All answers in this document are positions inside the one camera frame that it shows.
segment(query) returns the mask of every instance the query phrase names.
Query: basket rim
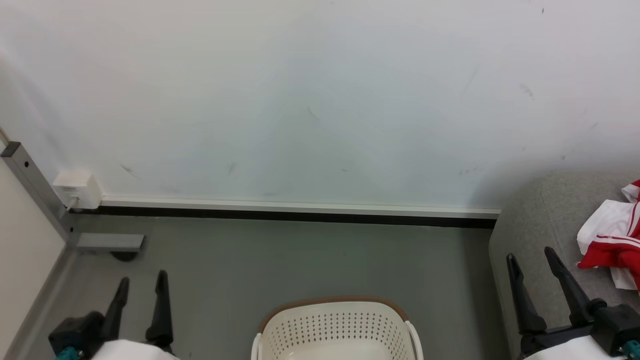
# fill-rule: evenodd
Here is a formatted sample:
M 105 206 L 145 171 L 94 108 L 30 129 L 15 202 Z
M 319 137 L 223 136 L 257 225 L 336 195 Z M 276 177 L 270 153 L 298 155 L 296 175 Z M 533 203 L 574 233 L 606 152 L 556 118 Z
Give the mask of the basket rim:
M 259 333 L 263 333 L 264 329 L 267 327 L 267 324 L 271 319 L 276 316 L 278 313 L 282 311 L 294 309 L 295 307 L 303 307 L 309 305 L 318 305 L 318 304 L 328 304 L 331 302 L 379 302 L 380 304 L 386 305 L 392 308 L 402 319 L 403 322 L 409 320 L 409 316 L 402 310 L 401 307 L 396 305 L 396 303 L 391 300 L 385 299 L 383 297 L 375 297 L 375 296 L 366 296 L 366 295 L 343 295 L 343 296 L 332 296 L 332 297 L 318 297 L 313 299 L 299 300 L 290 302 L 288 304 L 284 304 L 276 307 L 272 312 L 270 312 L 267 316 L 265 316 L 262 323 L 260 323 L 260 327 L 258 328 Z

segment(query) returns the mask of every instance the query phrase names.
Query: white basket handle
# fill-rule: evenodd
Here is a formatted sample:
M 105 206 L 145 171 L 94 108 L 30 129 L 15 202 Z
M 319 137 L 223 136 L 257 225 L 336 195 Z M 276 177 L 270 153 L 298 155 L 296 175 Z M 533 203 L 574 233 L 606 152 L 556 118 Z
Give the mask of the white basket handle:
M 409 333 L 411 333 L 411 339 L 413 340 L 413 346 L 415 346 L 415 356 L 416 360 L 424 360 L 424 356 L 422 355 L 422 343 L 420 343 L 420 338 L 418 337 L 418 332 L 413 327 L 413 324 L 409 322 L 409 320 L 404 322 L 406 326 L 409 328 Z
M 258 332 L 258 335 L 253 339 L 253 345 L 251 346 L 251 360 L 258 360 L 258 344 L 260 343 L 260 335 L 262 334 Z

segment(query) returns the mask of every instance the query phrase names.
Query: gray sofa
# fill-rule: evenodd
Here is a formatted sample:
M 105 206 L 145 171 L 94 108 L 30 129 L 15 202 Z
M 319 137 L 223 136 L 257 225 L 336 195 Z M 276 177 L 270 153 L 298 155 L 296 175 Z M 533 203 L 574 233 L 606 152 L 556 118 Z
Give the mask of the gray sofa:
M 622 302 L 640 311 L 636 291 L 613 286 L 608 268 L 578 269 L 582 259 L 578 230 L 604 200 L 626 201 L 620 189 L 640 179 L 640 171 L 618 173 L 555 173 L 533 181 L 504 207 L 489 244 L 503 321 L 513 358 L 520 353 L 520 335 L 513 308 L 506 256 L 512 252 L 524 273 L 531 300 L 548 329 L 569 325 L 569 309 L 557 279 L 549 270 L 544 248 L 553 247 L 587 296 L 609 305 Z

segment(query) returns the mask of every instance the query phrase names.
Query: gray floor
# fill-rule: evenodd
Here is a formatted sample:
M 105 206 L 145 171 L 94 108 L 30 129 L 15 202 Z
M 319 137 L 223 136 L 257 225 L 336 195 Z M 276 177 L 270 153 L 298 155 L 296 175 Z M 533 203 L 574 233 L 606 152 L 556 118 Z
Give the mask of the gray floor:
M 78 217 L 83 231 L 145 233 L 140 258 L 83 254 L 30 359 L 52 358 L 46 333 L 66 316 L 105 312 L 131 279 L 121 338 L 142 340 L 158 270 L 182 359 L 247 360 L 262 317 L 293 300 L 377 295 L 399 304 L 426 359 L 507 359 L 488 257 L 489 230 L 194 218 Z

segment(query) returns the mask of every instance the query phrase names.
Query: power outlet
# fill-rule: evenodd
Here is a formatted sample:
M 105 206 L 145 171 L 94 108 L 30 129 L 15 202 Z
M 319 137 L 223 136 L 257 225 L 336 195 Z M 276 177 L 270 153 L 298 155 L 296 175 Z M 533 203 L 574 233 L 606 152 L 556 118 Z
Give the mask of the power outlet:
M 77 197 L 74 208 L 96 209 L 102 201 L 102 190 L 90 172 L 61 171 L 53 181 L 53 188 L 65 204 Z

